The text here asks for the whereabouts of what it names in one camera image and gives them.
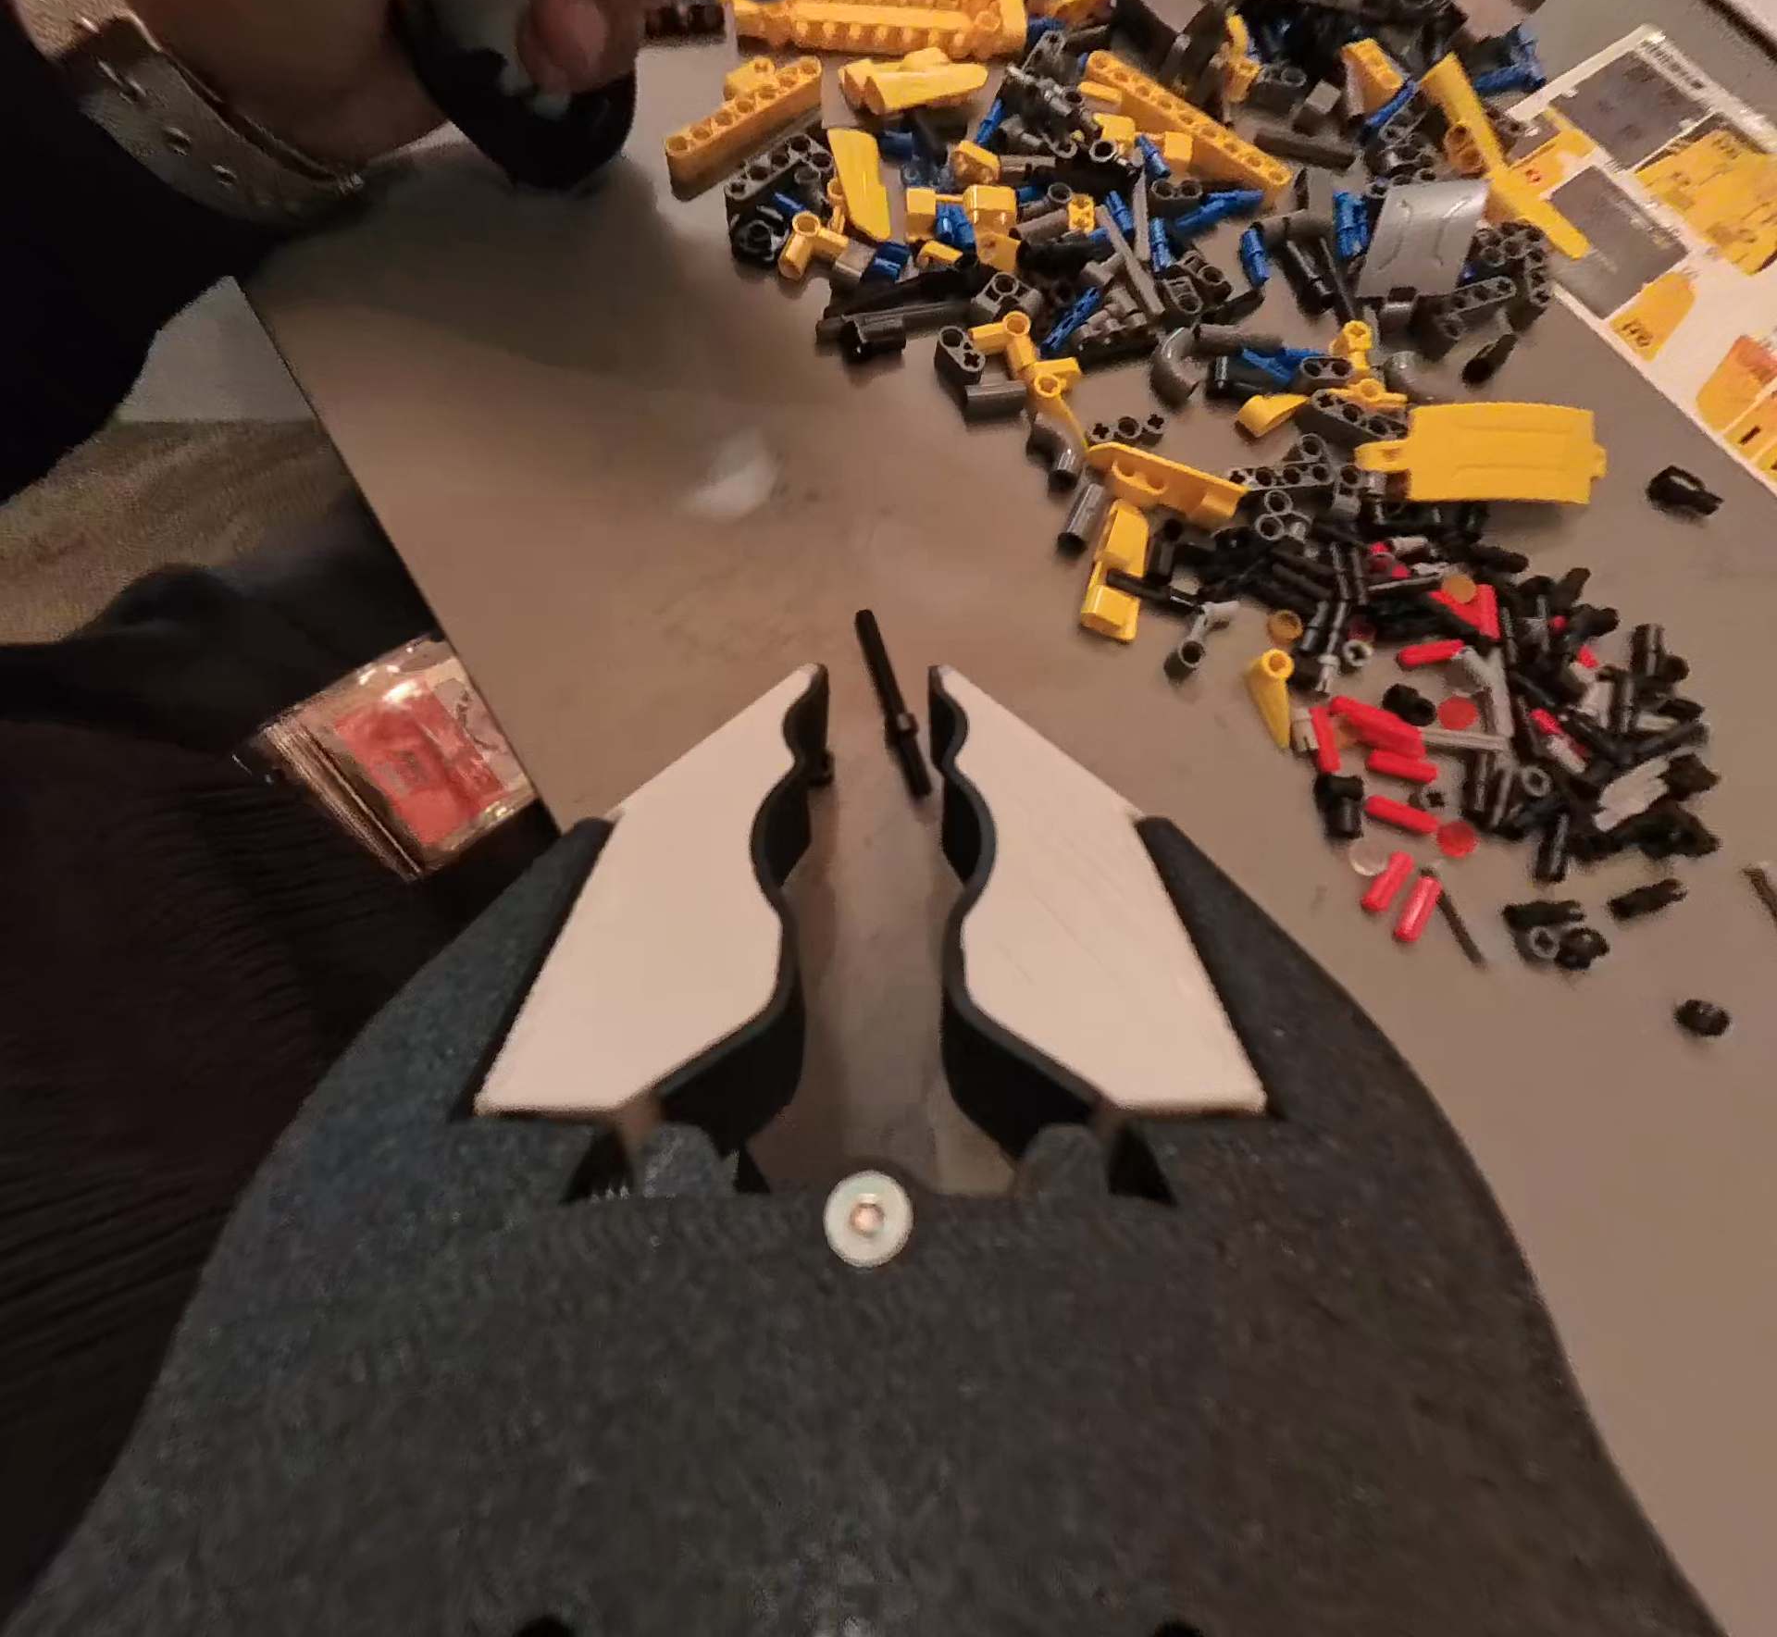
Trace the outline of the person's dark knit sweater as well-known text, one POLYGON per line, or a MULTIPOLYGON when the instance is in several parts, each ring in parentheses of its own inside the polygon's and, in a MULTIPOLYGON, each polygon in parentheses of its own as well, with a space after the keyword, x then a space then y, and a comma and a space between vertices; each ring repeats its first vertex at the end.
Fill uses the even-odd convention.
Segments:
POLYGON ((406 883, 242 753, 436 626, 380 545, 161 570, 2 655, 2 1607, 138 1420, 219 1230, 363 1026, 555 839, 406 883))

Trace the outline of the printed instruction sheet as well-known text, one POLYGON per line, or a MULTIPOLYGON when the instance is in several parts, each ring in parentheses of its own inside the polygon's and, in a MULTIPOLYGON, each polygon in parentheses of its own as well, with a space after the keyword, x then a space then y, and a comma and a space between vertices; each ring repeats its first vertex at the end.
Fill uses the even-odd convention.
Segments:
POLYGON ((1510 111, 1523 181, 1587 240, 1568 308, 1776 487, 1776 132, 1642 27, 1510 111))

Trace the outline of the grey curved panel piece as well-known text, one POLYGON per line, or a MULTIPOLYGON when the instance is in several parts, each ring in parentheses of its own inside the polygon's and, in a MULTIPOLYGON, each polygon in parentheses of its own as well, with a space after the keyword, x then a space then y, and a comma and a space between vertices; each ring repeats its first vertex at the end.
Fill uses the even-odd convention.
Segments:
POLYGON ((1489 194, 1489 183, 1470 179, 1389 189, 1353 281, 1357 298, 1453 292, 1489 194))

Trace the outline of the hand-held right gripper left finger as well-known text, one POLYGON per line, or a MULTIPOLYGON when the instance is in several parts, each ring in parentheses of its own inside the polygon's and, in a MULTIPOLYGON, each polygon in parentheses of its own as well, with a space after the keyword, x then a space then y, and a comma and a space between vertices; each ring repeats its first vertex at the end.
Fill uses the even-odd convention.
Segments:
POLYGON ((831 768, 806 664, 591 832, 593 862, 476 1092, 480 1119, 659 1122, 740 1152, 791 1103, 806 1000, 787 881, 831 768))

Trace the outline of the yellow curved panel piece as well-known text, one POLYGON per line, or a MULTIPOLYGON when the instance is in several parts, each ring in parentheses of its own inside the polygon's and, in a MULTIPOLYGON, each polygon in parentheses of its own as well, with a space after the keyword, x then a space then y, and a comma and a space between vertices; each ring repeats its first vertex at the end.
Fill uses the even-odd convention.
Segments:
POLYGON ((1372 441, 1355 464, 1419 506, 1532 502, 1583 507, 1610 474, 1589 409, 1536 402, 1417 406, 1406 432, 1372 441))

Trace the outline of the person's left forearm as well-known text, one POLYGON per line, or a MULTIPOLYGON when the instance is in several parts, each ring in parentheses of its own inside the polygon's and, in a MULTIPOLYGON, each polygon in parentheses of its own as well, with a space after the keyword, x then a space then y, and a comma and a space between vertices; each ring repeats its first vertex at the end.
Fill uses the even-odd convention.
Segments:
POLYGON ((2 498, 87 441, 167 323, 280 236, 174 191, 78 111, 2 19, 2 498))

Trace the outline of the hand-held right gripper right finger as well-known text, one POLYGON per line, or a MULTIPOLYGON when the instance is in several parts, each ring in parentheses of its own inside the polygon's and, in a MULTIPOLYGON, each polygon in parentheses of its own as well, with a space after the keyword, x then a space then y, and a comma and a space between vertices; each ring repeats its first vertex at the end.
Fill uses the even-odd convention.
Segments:
POLYGON ((1161 849, 1176 826, 951 666, 929 673, 955 1103, 1008 1158, 1053 1128, 1261 1117, 1268 1096, 1161 849))

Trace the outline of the clear packet with red label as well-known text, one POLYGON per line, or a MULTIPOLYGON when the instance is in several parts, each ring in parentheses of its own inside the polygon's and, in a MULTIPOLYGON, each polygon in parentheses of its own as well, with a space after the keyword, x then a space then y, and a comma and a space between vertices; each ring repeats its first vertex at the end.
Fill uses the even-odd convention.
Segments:
POLYGON ((408 883, 451 870, 538 788, 453 645, 419 636, 272 717, 240 751, 408 883))

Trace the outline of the pile of black red pieces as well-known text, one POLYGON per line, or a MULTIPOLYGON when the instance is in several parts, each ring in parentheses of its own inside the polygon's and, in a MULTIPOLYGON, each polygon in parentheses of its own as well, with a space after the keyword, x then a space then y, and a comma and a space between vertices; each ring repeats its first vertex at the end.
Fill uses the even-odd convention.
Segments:
POLYGON ((1659 621, 1625 621, 1585 564, 1538 568, 1481 502, 1259 502, 1219 532, 1164 517, 1114 583, 1178 626, 1168 683, 1212 689, 1187 766, 1227 811, 1281 804, 1263 847, 1347 851, 1396 943, 1440 919, 1478 966, 1457 879, 1513 851, 1508 953, 1568 983, 1691 896, 1721 775, 1659 621))

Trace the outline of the pile of yellow blue grey pieces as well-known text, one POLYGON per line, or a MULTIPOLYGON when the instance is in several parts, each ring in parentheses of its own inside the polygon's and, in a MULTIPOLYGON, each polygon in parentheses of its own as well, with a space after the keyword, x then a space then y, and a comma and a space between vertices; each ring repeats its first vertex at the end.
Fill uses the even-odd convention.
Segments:
POLYGON ((1219 532, 1280 490, 1412 504, 1357 449, 1406 432, 1415 358, 1491 381, 1587 238, 1523 181, 1508 113, 1547 0, 653 0, 732 34, 723 110, 666 140, 742 264, 831 283, 819 343, 927 338, 968 424, 1023 421, 1068 513, 1080 628, 1164 517, 1219 532), (1485 181, 1453 292, 1357 298, 1389 189, 1485 181))

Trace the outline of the black axle pin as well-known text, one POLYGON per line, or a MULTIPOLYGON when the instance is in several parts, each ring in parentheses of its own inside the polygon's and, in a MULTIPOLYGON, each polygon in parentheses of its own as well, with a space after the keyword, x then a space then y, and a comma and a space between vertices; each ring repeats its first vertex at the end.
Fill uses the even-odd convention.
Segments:
POLYGON ((932 777, 921 747, 919 724, 900 692, 900 677, 887 651, 878 615, 870 607, 861 607, 853 617, 853 626, 878 698, 887 751, 900 770, 910 798, 923 802, 932 794, 932 777))

